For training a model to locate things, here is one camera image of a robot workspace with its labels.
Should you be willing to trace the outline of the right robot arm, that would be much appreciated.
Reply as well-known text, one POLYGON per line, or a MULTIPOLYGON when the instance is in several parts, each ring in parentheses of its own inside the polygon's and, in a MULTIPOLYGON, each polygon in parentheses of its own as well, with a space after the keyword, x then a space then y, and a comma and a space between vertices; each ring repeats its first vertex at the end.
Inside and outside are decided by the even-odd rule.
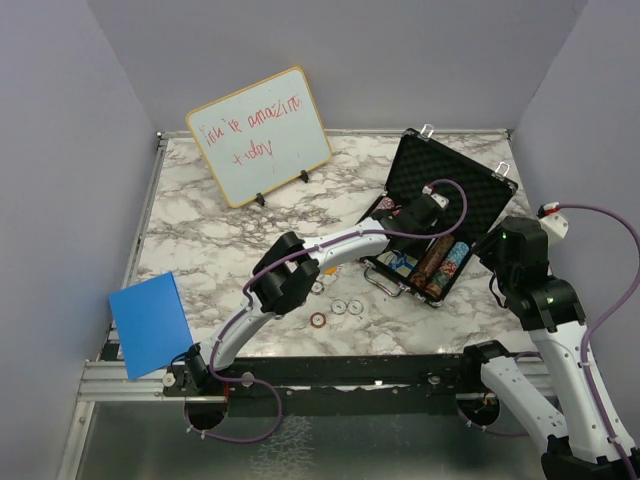
POLYGON ((549 269, 549 226, 505 218, 477 246, 505 305, 528 333, 559 400, 553 405, 500 343, 459 367, 469 390, 488 387, 536 445, 548 479, 636 479, 639 448, 624 427, 591 348, 591 327, 572 285, 549 269))

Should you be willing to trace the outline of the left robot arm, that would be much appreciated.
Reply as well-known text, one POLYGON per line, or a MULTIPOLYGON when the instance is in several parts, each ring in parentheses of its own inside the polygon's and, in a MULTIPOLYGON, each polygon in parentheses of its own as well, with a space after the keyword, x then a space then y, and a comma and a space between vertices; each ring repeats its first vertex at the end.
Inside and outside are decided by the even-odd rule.
POLYGON ((229 367, 244 345, 270 320, 301 307, 318 276, 333 267, 377 256, 398 243, 428 240, 427 233, 443 215, 448 200, 424 193, 397 214, 376 210, 353 227, 336 234, 303 239, 283 234, 254 267, 243 288, 246 301, 208 340, 176 357, 183 372, 167 368, 163 386, 171 388, 186 378, 195 392, 206 395, 220 385, 221 370, 229 367))

